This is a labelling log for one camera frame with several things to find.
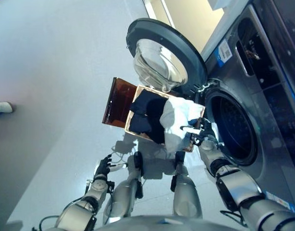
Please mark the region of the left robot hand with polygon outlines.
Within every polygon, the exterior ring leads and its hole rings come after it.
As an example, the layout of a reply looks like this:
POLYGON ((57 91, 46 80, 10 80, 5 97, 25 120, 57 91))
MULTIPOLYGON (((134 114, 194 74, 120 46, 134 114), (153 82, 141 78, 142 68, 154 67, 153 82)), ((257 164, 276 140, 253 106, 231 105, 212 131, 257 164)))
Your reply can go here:
POLYGON ((126 169, 128 167, 127 163, 112 164, 111 157, 112 157, 112 154, 109 154, 105 158, 100 160, 95 170, 93 180, 96 180, 99 177, 107 179, 107 176, 109 173, 115 172, 121 169, 126 169))

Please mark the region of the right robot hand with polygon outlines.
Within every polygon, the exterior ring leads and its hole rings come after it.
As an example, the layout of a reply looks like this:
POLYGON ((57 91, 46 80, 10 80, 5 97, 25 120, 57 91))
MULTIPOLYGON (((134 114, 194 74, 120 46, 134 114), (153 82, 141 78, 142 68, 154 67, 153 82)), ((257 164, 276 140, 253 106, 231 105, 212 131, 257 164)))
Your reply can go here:
POLYGON ((190 143, 193 145, 200 146, 203 141, 218 143, 212 123, 204 117, 197 119, 194 126, 180 126, 180 130, 190 134, 190 143))

